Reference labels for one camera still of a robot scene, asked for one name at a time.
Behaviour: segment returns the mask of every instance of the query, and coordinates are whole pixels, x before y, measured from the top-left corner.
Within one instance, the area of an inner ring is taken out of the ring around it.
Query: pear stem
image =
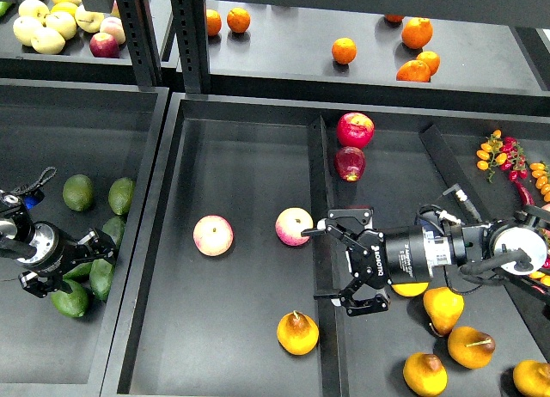
[[[492,342],[492,339],[484,339],[483,341],[478,341],[476,343],[466,344],[466,347],[473,347],[474,345],[491,344],[491,342]]]

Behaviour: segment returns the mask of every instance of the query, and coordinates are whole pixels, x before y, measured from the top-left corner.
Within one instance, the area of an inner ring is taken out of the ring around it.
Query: orange fruit
[[[399,15],[384,15],[387,21],[391,21],[392,23],[399,23],[405,19],[405,16],[399,16]]]
[[[340,38],[333,43],[333,58],[339,64],[349,64],[357,54],[358,48],[350,38]]]
[[[420,49],[426,46],[431,36],[433,36],[433,26],[430,19],[425,17],[413,17],[401,32],[403,43],[411,49]]]
[[[429,82],[430,66],[422,60],[409,60],[397,71],[398,81]]]
[[[222,17],[213,9],[206,10],[206,26],[209,36],[216,36],[222,30]]]
[[[430,68],[431,75],[435,75],[441,64],[441,58],[439,55],[432,51],[421,52],[417,57],[417,60],[425,62]]]
[[[244,34],[250,26],[250,14],[243,8],[233,8],[227,14],[227,24],[236,34]]]

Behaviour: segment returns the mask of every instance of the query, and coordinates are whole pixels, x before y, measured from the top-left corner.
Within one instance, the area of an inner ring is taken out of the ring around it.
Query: robotic arm
[[[477,213],[459,186],[457,198]],[[534,205],[508,220],[466,225],[445,210],[428,205],[419,213],[421,224],[393,229],[372,229],[373,210],[358,208],[330,210],[314,229],[302,235],[329,234],[345,246],[351,282],[342,290],[320,291],[315,298],[329,298],[349,316],[388,310],[387,284],[429,282],[433,268],[458,266],[463,279],[483,285],[505,280],[550,304],[548,287],[527,278],[547,258],[547,244],[539,229],[548,228],[550,212]],[[482,275],[493,271],[494,275]],[[445,270],[445,279],[450,287]],[[364,285],[376,289],[373,298],[358,300],[353,295]]]
[[[55,168],[48,169],[55,174]],[[19,275],[21,287],[37,297],[57,290],[71,293],[65,273],[99,258],[114,265],[116,254],[112,238],[99,229],[90,229],[77,241],[51,223],[33,223],[28,210],[44,198],[40,187],[46,182],[0,190],[0,257],[27,269]]]

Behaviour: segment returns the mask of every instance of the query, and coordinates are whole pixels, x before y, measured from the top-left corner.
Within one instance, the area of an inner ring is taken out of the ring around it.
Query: green fruit
[[[125,215],[130,210],[136,183],[130,178],[116,180],[109,189],[109,205],[117,215]]]
[[[114,266],[103,259],[94,260],[89,273],[89,286],[98,300],[106,301],[113,282]]]
[[[0,2],[0,17],[4,16],[13,3]]]
[[[63,186],[63,201],[73,211],[85,211],[94,203],[92,180],[86,175],[71,176]]]
[[[113,238],[114,245],[116,245],[117,249],[120,249],[125,227],[126,221],[124,218],[116,216],[109,219],[101,230]]]
[[[83,281],[88,278],[89,272],[92,271],[92,263],[86,262],[75,266],[72,270],[63,275],[63,279],[74,279],[75,281]]]
[[[67,317],[82,317],[88,311],[88,293],[78,282],[72,279],[66,279],[65,282],[72,288],[72,292],[70,294],[63,291],[53,292],[50,295],[52,303],[61,314]]]

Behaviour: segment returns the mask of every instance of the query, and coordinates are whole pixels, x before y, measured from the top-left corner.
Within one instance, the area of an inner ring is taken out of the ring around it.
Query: red chili pepper
[[[535,200],[533,199],[533,196],[531,193],[527,190],[523,184],[517,180],[514,181],[514,184],[516,184],[517,192],[519,193],[520,199],[522,200],[523,205],[534,205]]]

